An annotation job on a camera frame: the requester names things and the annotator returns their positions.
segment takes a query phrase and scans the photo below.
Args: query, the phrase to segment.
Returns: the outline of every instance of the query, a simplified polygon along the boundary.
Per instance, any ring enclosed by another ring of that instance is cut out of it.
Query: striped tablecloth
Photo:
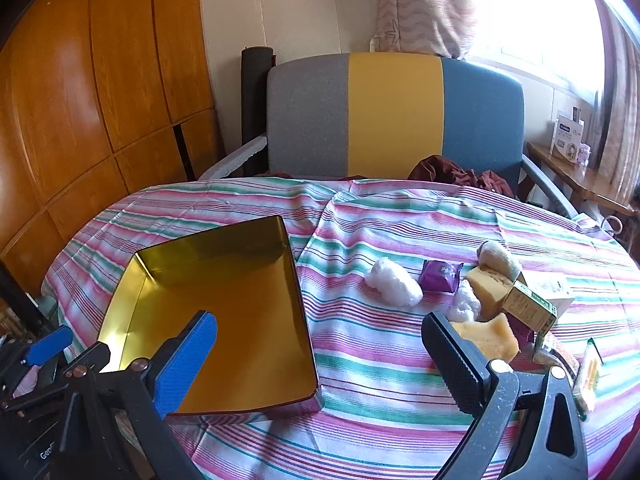
[[[420,341],[445,294],[394,308],[364,282],[381,256],[417,276],[425,258],[476,263],[488,239],[525,269],[564,272],[575,302],[553,332],[582,358],[594,337],[606,362],[583,424],[594,478],[640,410],[640,272],[586,216],[574,221],[494,193],[421,182],[229,179],[152,187],[100,213],[52,264],[44,292],[60,302],[74,354],[95,342],[131,255],[204,229],[281,215],[294,248],[325,408],[311,416],[173,430],[208,478],[432,478],[470,423]],[[486,478],[514,439],[507,430]]]

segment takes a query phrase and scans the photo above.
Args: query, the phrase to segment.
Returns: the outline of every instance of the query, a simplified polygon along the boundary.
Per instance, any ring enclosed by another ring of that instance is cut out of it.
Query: chair armrest
[[[578,212],[575,207],[571,205],[571,202],[567,197],[562,194],[562,191],[558,189],[558,186],[549,179],[546,174],[537,167],[527,155],[522,155],[522,169],[531,177],[533,182],[542,190],[542,192],[549,197],[549,200],[558,208],[558,214],[567,218],[574,218],[578,216]]]
[[[253,155],[261,152],[267,146],[267,136],[261,135],[243,144],[233,153],[216,162],[207,171],[205,171],[198,180],[214,180],[229,176],[232,172],[241,168],[242,165]]]

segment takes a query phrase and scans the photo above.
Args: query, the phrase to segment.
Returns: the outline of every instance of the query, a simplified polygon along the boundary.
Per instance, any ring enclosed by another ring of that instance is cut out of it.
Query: chair
[[[267,146],[270,172],[311,179],[405,179],[440,154],[493,170],[514,191],[522,168],[562,215],[577,215],[522,154],[522,86],[502,73],[421,54],[330,54],[271,68],[266,93],[265,134],[201,180],[228,176]]]

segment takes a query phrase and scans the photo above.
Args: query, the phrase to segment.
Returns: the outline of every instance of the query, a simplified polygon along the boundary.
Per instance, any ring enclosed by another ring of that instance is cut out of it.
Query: curtain
[[[370,49],[462,58],[476,30],[472,0],[380,0]]]
[[[600,18],[600,31],[603,39],[604,46],[604,65],[605,72],[611,74],[611,70],[615,63],[613,63],[611,53],[612,49],[607,45],[607,40],[611,34],[609,11],[607,4],[603,0],[594,0],[596,8],[598,10],[598,16]],[[585,128],[582,134],[582,142],[588,144],[591,147],[591,155],[589,156],[589,167],[593,170],[597,170],[600,165],[600,159],[602,158],[602,149],[604,144],[603,132],[608,128],[610,112],[610,102],[612,96],[612,76],[607,78],[607,73],[604,75],[602,83],[595,89],[595,95],[593,99],[593,105],[591,108],[591,118],[588,122],[588,126]]]
[[[621,197],[631,197],[640,175],[640,53],[609,10],[605,45],[604,130],[598,172]]]

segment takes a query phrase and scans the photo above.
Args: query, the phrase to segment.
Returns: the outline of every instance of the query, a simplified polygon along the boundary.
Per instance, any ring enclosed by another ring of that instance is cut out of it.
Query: purple packet
[[[516,336],[518,340],[518,346],[520,350],[522,350],[528,343],[533,343],[534,332],[527,325],[521,322],[517,317],[512,316],[508,312],[507,321],[509,322],[509,327],[511,327],[511,331],[513,335]]]
[[[463,264],[425,260],[418,283],[424,292],[456,292]]]

